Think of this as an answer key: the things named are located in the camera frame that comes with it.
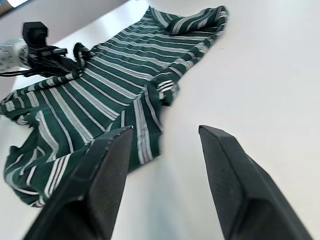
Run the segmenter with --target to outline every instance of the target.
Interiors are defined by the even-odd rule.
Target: white table surface
[[[233,134],[273,177],[314,239],[320,239],[320,1],[149,0],[190,15],[225,5],[224,34],[180,80],[162,113],[162,156],[128,175],[113,240],[222,240],[198,125]],[[130,1],[56,45],[104,42],[138,21],[146,0]],[[21,88],[40,77],[18,78]],[[31,131],[0,119],[0,167]],[[0,181],[0,239],[21,239],[39,210]]]

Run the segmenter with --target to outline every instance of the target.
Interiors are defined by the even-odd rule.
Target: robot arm
[[[42,22],[25,22],[22,35],[24,40],[12,39],[0,43],[0,76],[60,77],[79,67],[66,57],[66,48],[47,45],[48,28]],[[29,70],[11,71],[15,67]]]
[[[27,55],[28,46],[23,39],[11,39],[0,43],[0,74],[9,72],[15,67],[30,69]]]

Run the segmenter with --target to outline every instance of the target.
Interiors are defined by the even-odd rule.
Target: green striped shirt
[[[182,17],[149,7],[137,23],[90,51],[77,43],[70,74],[15,90],[0,113],[33,131],[12,146],[4,179],[25,203],[42,207],[105,131],[133,126],[129,170],[158,156],[161,106],[179,79],[213,45],[227,21],[224,6]]]

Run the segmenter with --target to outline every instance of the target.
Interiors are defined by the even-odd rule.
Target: striped cloth
[[[79,69],[15,90],[0,113],[33,131],[12,146],[4,179],[21,200],[42,207],[105,131],[134,126],[129,170],[158,156],[161,106],[213,45],[224,6],[182,17],[149,7],[137,23],[90,51],[77,43]]]

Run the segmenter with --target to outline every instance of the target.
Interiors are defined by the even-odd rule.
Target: fabric fold
[[[201,30],[205,27],[216,27],[220,32],[227,22],[228,12],[224,6],[206,8],[191,16],[177,16],[158,11],[150,7],[153,18],[170,35],[179,35]]]

